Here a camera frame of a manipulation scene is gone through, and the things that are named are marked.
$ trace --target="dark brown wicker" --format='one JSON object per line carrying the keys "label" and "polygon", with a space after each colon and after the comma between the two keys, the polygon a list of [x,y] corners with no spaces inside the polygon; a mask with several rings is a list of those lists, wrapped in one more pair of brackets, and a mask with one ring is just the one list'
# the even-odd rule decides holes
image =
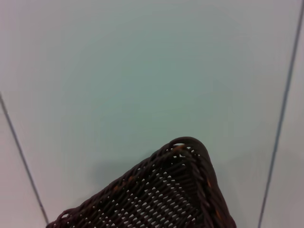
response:
{"label": "dark brown wicker", "polygon": [[47,228],[236,228],[205,146],[177,138]]}

